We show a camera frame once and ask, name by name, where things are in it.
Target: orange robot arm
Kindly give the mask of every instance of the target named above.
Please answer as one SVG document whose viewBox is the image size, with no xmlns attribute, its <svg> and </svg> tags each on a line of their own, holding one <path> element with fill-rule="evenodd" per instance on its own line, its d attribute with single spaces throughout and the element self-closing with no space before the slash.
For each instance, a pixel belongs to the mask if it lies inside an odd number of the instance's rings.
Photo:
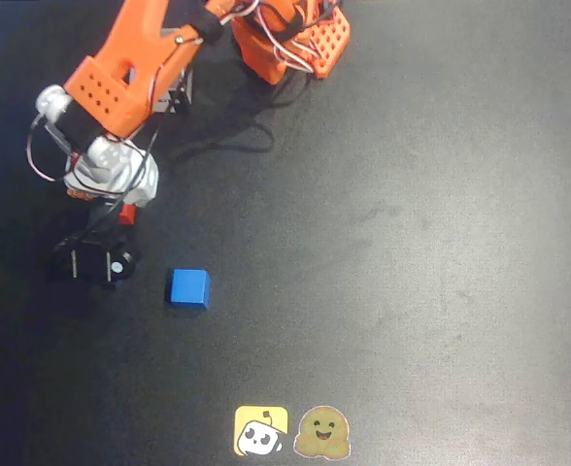
<svg viewBox="0 0 571 466">
<path fill-rule="evenodd" d="M 40 94 L 31 131 L 46 117 L 68 155 L 63 180 L 69 192 L 142 207 L 156 194 L 158 170 L 150 151 L 130 138 L 201 44 L 216 40 L 231 20 L 243 60 L 268 83 L 277 83 L 288 67 L 326 78 L 350 38 L 341 1 L 208 0 L 189 24 L 162 37 L 169 0 L 125 0 L 104 47 L 63 87 Z M 125 78 L 130 71 L 131 81 Z M 54 181 L 33 163 L 30 136 L 27 158 L 39 176 Z M 143 175 L 137 179 L 137 173 Z"/>
<path fill-rule="evenodd" d="M 240 0 L 209 0 L 205 9 L 224 18 L 237 2 Z M 107 131 L 120 138 L 132 134 L 151 114 L 150 96 L 162 95 L 199 50 L 199 35 L 190 25 L 160 37 L 168 3 L 126 0 L 104 47 L 95 57 L 87 57 L 64 86 Z M 308 0 L 306 5 L 293 0 L 263 0 L 257 16 L 259 23 L 264 20 L 276 35 L 297 17 L 302 18 L 284 48 L 312 61 L 312 69 L 323 78 L 346 46 L 350 27 L 335 9 L 335 18 L 331 18 L 334 25 L 305 29 L 318 10 L 317 0 Z M 269 83 L 277 83 L 286 70 L 288 56 L 282 57 L 286 53 L 274 52 L 270 39 L 244 17 L 234 18 L 233 30 L 248 65 Z M 126 83 L 123 78 L 131 69 L 135 79 Z"/>
</svg>

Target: blue cube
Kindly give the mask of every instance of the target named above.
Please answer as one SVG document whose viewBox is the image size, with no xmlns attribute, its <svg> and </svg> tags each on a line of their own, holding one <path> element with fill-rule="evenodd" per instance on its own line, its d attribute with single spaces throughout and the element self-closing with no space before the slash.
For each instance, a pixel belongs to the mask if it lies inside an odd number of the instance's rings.
<svg viewBox="0 0 571 466">
<path fill-rule="evenodd" d="M 181 308 L 208 309 L 210 277 L 205 270 L 176 269 L 171 283 L 171 304 Z"/>
</svg>

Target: orange 3d-printed part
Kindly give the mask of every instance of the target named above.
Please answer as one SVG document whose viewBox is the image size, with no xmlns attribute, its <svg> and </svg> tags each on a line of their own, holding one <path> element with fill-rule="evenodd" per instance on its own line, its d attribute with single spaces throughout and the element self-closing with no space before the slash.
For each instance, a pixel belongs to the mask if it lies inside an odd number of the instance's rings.
<svg viewBox="0 0 571 466">
<path fill-rule="evenodd" d="M 286 21 L 292 21 L 294 17 L 294 12 L 288 5 L 293 6 L 303 15 L 304 23 L 311 24 L 319 17 L 319 5 L 322 0 L 308 0 L 305 11 L 299 5 L 298 0 L 264 0 L 263 3 L 272 5 Z M 279 32 L 285 29 L 271 9 L 266 7 L 260 7 L 260 9 L 272 31 Z M 263 33 L 251 27 L 245 18 L 234 18 L 232 29 L 245 63 L 263 80 L 270 84 L 278 83 L 284 76 L 287 65 L 275 56 L 274 44 Z M 334 7 L 331 17 L 303 29 L 282 45 L 308 62 L 317 78 L 324 79 L 337 64 L 350 37 L 351 26 L 340 8 Z M 313 43 L 312 48 L 316 50 L 319 57 L 294 47 L 293 41 L 307 47 Z"/>
<path fill-rule="evenodd" d="M 185 25 L 160 37 L 169 0 L 125 0 L 104 47 L 88 56 L 65 90 L 110 133 L 127 138 L 151 114 L 151 94 L 162 95 L 199 49 L 197 31 Z M 208 0 L 224 17 L 236 0 Z M 134 80 L 124 77 L 134 69 Z"/>
</svg>

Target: cartoon robot sticker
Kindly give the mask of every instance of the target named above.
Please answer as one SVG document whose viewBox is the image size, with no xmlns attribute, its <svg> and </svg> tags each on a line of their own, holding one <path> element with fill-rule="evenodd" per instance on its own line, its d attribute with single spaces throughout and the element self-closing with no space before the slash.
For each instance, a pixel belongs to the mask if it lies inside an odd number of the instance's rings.
<svg viewBox="0 0 571 466">
<path fill-rule="evenodd" d="M 234 451 L 239 456 L 265 456 L 281 451 L 287 424 L 285 408 L 241 406 L 236 410 Z"/>
<path fill-rule="evenodd" d="M 294 451 L 305 458 L 345 459 L 351 455 L 350 434 L 342 413 L 331 406 L 317 406 L 301 419 Z"/>
</svg>

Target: brown blob sticker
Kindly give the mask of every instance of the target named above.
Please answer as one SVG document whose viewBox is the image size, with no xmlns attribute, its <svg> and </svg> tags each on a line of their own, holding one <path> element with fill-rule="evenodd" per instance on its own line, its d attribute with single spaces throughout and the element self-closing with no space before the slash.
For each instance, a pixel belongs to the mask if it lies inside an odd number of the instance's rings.
<svg viewBox="0 0 571 466">
<path fill-rule="evenodd" d="M 342 413 L 331 406 L 316 406 L 301 419 L 294 451 L 306 458 L 345 459 L 351 454 L 350 435 Z"/>
</svg>

